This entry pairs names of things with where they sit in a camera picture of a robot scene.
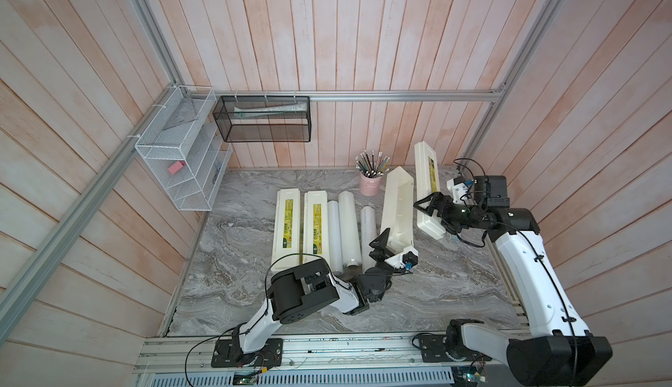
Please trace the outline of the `thick plastic wrap roll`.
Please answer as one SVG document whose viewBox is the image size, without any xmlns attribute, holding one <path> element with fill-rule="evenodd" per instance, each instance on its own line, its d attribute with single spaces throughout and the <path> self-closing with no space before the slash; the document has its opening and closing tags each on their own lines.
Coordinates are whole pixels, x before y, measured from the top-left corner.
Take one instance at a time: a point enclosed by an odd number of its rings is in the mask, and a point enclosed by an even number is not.
<svg viewBox="0 0 672 387">
<path fill-rule="evenodd" d="M 346 268 L 362 264 L 362 250 L 355 212 L 355 197 L 344 191 L 338 195 L 339 232 L 343 264 Z"/>
</svg>

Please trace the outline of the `cream dispenser lid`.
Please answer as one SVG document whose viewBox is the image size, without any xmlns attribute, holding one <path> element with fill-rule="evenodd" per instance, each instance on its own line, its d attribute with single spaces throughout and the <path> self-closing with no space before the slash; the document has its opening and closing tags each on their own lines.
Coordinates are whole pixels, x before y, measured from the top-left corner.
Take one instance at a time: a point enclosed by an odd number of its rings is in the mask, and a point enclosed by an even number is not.
<svg viewBox="0 0 672 387">
<path fill-rule="evenodd" d="M 416 199 L 420 201 L 435 192 L 440 192 L 439 163 L 436 152 L 425 141 L 414 146 L 414 154 Z M 442 239 L 446 234 L 438 217 L 428 216 L 419 210 L 416 212 L 416 226 L 435 240 Z"/>
</svg>

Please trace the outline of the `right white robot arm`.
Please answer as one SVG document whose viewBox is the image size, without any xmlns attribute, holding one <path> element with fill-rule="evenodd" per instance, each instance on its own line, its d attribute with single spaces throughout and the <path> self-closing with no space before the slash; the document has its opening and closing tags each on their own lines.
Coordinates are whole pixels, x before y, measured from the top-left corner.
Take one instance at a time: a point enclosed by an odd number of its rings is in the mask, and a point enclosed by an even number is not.
<svg viewBox="0 0 672 387">
<path fill-rule="evenodd" d="M 480 229 L 504 259 L 528 315 L 530 334 L 513 336 L 479 320 L 454 319 L 444 346 L 455 361 L 475 354 L 507 365 L 524 386 L 585 386 L 613 355 L 604 336 L 594 336 L 565 293 L 547 257 L 540 228 L 525 208 L 506 200 L 457 204 L 435 192 L 415 202 L 436 215 L 447 232 Z"/>
</svg>

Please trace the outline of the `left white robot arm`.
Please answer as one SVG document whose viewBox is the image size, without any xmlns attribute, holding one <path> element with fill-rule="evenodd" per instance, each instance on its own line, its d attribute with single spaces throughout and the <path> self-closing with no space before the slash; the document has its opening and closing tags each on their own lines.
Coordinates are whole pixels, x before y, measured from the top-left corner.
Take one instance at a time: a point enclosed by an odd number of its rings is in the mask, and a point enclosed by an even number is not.
<svg viewBox="0 0 672 387">
<path fill-rule="evenodd" d="M 313 261 L 280 271 L 264 287 L 264 304 L 249 322 L 233 329 L 230 351 L 236 361 L 252 357 L 283 325 L 333 306 L 345 315 L 357 315 L 383 299 L 392 278 L 411 273 L 418 264 L 418 251 L 405 247 L 395 253 L 389 242 L 391 229 L 385 229 L 369 246 L 374 266 L 351 281 L 335 276 L 327 261 Z"/>
</svg>

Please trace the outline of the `thin plastic wrap roll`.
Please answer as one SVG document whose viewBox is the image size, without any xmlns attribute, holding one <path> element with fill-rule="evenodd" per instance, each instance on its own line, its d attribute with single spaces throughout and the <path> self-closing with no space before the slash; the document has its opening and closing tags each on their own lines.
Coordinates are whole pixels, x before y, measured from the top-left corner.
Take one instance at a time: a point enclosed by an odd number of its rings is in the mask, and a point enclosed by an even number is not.
<svg viewBox="0 0 672 387">
<path fill-rule="evenodd" d="M 330 245 L 330 266 L 335 275 L 341 275 L 344 270 L 342 257 L 341 241 L 341 222 L 339 203 L 329 201 L 327 203 L 328 227 L 329 227 L 329 245 Z"/>
</svg>

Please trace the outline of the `cream dispenser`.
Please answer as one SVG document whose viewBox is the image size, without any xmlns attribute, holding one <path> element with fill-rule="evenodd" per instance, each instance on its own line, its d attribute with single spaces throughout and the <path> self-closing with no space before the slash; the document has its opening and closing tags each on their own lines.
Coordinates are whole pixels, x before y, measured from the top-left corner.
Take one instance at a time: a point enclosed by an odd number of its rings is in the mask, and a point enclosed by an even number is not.
<svg viewBox="0 0 672 387">
<path fill-rule="evenodd" d="M 278 273 L 299 265 L 300 191 L 281 189 L 276 197 L 276 213 L 272 244 L 271 272 Z"/>
<path fill-rule="evenodd" d="M 330 236 L 326 191 L 304 194 L 303 263 L 323 257 L 330 260 Z"/>
</svg>

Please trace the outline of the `pink pencil cup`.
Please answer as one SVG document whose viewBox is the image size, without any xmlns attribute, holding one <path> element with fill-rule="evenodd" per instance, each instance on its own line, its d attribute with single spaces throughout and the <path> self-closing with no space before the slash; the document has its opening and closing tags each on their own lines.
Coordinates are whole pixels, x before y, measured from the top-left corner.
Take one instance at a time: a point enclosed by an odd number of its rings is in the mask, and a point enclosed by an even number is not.
<svg viewBox="0 0 672 387">
<path fill-rule="evenodd" d="M 364 173 L 360 175 L 359 190 L 364 196 L 375 196 L 380 191 L 380 185 L 383 177 L 381 175 L 367 176 Z"/>
</svg>

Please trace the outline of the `bundle of pencils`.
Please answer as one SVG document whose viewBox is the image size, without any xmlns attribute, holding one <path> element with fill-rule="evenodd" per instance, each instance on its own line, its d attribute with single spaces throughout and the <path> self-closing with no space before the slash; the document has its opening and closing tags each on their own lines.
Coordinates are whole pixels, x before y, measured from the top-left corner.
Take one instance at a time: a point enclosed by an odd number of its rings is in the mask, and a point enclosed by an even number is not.
<svg viewBox="0 0 672 387">
<path fill-rule="evenodd" d="M 382 177 L 388 171 L 390 157 L 383 152 L 361 152 L 355 157 L 355 164 L 360 173 L 367 178 Z"/>
</svg>

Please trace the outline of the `far left cream dispenser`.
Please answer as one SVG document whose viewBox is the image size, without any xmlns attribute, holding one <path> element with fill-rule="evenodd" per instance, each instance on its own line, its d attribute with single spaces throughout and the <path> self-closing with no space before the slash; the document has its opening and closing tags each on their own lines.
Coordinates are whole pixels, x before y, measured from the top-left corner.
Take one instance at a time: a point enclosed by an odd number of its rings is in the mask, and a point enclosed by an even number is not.
<svg viewBox="0 0 672 387">
<path fill-rule="evenodd" d="M 271 272 L 278 273 L 299 265 L 300 191 L 281 189 L 276 197 L 276 213 L 272 244 Z"/>
</svg>

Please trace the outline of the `pink eraser block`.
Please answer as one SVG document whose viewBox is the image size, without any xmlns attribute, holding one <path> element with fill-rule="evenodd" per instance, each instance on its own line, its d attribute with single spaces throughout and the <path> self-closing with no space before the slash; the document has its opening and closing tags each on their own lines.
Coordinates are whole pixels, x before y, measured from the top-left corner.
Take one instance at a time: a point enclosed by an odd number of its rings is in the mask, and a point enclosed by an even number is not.
<svg viewBox="0 0 672 387">
<path fill-rule="evenodd" d="M 182 161 L 182 160 L 175 161 L 171 166 L 168 167 L 167 171 L 170 175 L 175 175 L 181 169 L 183 169 L 185 166 L 186 166 L 185 161 Z"/>
</svg>

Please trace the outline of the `aluminium front rail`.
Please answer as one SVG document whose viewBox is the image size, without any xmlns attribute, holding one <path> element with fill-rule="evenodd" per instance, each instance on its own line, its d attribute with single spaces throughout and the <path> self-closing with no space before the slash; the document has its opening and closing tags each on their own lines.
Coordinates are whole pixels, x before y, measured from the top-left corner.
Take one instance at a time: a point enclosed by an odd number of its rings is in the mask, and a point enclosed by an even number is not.
<svg viewBox="0 0 672 387">
<path fill-rule="evenodd" d="M 280 369 L 365 369 L 425 367 L 413 332 L 365 334 L 284 334 L 281 351 L 265 352 L 281 359 Z M 203 336 L 150 338 L 141 348 L 133 372 L 184 373 L 213 371 L 215 341 Z"/>
</svg>

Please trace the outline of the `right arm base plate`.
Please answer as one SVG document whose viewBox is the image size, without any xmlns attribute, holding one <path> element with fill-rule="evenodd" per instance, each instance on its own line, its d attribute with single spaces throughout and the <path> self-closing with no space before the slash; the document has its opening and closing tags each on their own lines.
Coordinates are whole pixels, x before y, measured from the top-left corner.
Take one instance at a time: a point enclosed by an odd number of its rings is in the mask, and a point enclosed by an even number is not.
<svg viewBox="0 0 672 387">
<path fill-rule="evenodd" d="M 467 365 L 492 360 L 488 355 L 452 344 L 445 334 L 421 332 L 413 336 L 411 345 L 420 351 L 423 362 L 426 364 L 462 362 L 462 364 Z"/>
</svg>

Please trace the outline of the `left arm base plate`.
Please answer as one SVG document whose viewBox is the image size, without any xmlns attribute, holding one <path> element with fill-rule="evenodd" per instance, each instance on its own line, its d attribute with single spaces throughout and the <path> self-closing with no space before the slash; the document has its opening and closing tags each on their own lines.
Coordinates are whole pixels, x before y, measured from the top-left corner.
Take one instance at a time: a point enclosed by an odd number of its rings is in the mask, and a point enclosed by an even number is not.
<svg viewBox="0 0 672 387">
<path fill-rule="evenodd" d="M 272 369 L 282 364 L 284 341 L 271 338 L 256 352 L 243 352 L 236 339 L 220 338 L 215 343 L 211 360 L 212 368 L 255 367 Z"/>
</svg>

